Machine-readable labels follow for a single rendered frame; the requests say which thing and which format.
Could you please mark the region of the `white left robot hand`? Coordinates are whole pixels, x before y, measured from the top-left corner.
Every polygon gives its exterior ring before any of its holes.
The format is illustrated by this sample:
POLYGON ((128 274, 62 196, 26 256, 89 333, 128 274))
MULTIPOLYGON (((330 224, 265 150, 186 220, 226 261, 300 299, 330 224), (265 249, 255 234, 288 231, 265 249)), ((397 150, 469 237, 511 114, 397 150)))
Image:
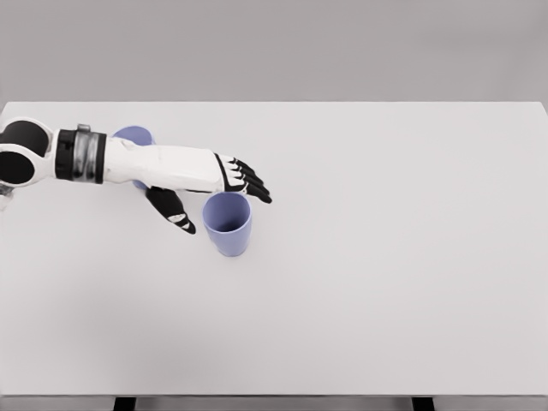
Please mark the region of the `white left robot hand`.
POLYGON ((169 223, 190 235, 196 233, 196 227, 176 193, 178 190, 201 194, 239 193, 266 204, 272 202, 263 180, 239 158, 208 149, 183 147, 169 151, 160 165, 160 173, 146 182, 146 199, 169 223))

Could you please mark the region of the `blue plastic cup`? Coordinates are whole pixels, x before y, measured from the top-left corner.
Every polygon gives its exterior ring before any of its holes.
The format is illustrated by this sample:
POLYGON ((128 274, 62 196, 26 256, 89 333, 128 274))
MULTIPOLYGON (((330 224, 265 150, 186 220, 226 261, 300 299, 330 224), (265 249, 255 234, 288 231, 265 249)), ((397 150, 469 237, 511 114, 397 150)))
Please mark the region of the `blue plastic cup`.
POLYGON ((217 193, 207 198, 201 212, 210 240, 224 256, 243 254, 252 231, 252 207, 242 194, 217 193))
MULTIPOLYGON (((131 125, 124 128, 118 129, 114 134, 114 138, 128 140, 132 143, 134 143, 136 146, 155 146, 156 141, 154 136, 152 135, 151 131, 148 128, 141 127, 139 125, 131 125)), ((142 158, 136 157, 133 155, 131 157, 132 159, 132 176, 134 179, 132 180, 132 183, 140 189, 143 193, 146 192, 146 190, 149 188, 149 185, 141 180, 142 177, 142 158)))

